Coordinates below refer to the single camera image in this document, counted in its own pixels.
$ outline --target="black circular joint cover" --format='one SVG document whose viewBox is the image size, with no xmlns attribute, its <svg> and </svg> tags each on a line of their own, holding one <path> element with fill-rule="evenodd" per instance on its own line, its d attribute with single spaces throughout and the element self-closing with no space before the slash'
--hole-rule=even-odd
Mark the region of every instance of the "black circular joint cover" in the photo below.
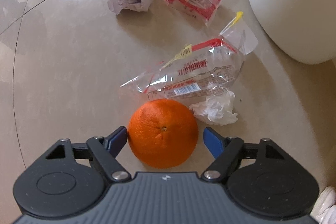
<svg viewBox="0 0 336 224">
<path fill-rule="evenodd" d="M 37 160 L 15 182 L 13 194 L 21 211 L 42 218 L 82 213 L 104 191 L 99 173 L 76 161 Z"/>
<path fill-rule="evenodd" d="M 309 214 L 319 194 L 314 177 L 286 160 L 240 168 L 226 186 L 232 199 L 249 212 L 279 219 Z"/>
</svg>

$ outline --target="white container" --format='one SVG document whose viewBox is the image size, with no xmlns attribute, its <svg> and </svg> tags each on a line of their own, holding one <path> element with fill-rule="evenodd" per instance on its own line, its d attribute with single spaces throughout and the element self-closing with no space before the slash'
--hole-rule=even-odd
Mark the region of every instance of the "white container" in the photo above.
<svg viewBox="0 0 336 224">
<path fill-rule="evenodd" d="M 336 0 L 250 0 L 258 21 L 289 56 L 306 64 L 336 57 Z"/>
</svg>

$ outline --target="metal screw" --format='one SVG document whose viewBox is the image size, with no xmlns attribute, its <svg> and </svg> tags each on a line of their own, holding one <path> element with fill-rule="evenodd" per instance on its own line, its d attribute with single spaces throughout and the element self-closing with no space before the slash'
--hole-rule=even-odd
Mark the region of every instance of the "metal screw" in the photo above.
<svg viewBox="0 0 336 224">
<path fill-rule="evenodd" d="M 112 178 L 115 180 L 125 180 L 128 179 L 129 174 L 125 171 L 117 171 L 112 174 Z"/>
<path fill-rule="evenodd" d="M 215 170 L 208 170 L 203 173 L 207 179 L 218 179 L 221 176 L 221 173 Z"/>
</svg>

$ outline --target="ribbed gray panel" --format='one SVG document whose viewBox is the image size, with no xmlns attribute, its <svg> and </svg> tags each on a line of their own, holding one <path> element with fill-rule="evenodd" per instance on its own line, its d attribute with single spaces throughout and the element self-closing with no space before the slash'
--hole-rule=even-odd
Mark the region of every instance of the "ribbed gray panel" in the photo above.
<svg viewBox="0 0 336 224">
<path fill-rule="evenodd" d="M 64 220 L 22 216 L 17 224 L 270 224 L 241 210 L 219 184 L 202 182 L 195 173 L 138 173 L 117 183 L 103 200 L 82 215 Z M 283 224 L 315 224 L 309 216 Z"/>
</svg>

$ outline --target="triangular cutout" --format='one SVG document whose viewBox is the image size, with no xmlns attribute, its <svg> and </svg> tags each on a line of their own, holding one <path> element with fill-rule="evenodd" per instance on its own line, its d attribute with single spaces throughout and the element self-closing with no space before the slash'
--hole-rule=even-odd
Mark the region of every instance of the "triangular cutout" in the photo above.
<svg viewBox="0 0 336 224">
<path fill-rule="evenodd" d="M 53 159 L 64 159 L 65 158 L 65 150 L 64 145 L 58 145 L 47 157 L 47 160 Z"/>
<path fill-rule="evenodd" d="M 275 160 L 284 160 L 285 158 L 275 150 L 271 145 L 266 145 L 266 158 Z"/>
</svg>

